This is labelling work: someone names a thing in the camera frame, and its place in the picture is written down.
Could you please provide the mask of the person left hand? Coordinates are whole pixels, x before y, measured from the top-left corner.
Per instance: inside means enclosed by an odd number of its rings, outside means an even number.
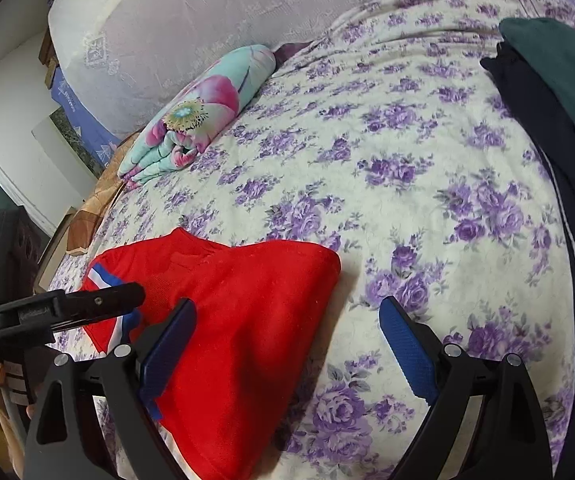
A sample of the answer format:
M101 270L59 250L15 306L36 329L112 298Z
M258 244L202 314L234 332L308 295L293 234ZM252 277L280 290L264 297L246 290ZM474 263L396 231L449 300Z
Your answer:
M5 386L5 372L4 367L0 363L0 425L7 443L7 451L10 456L14 473L19 479L24 478L25 469L25 451L16 436L10 416L3 400L3 389Z

